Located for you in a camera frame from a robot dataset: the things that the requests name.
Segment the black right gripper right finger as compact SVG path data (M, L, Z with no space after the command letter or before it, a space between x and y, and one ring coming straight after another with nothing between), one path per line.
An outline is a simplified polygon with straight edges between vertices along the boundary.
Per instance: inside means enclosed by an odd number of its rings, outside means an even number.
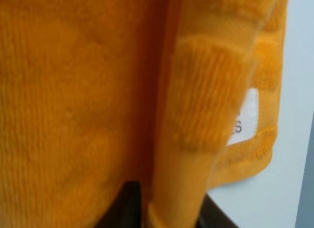
M205 195L198 218L198 228L238 228L238 226L216 205L209 195Z

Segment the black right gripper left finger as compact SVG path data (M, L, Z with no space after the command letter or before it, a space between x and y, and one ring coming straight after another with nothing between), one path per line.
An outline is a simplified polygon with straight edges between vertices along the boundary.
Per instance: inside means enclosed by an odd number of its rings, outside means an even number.
M96 228L142 227L141 186L138 181L127 181L113 204L95 225Z

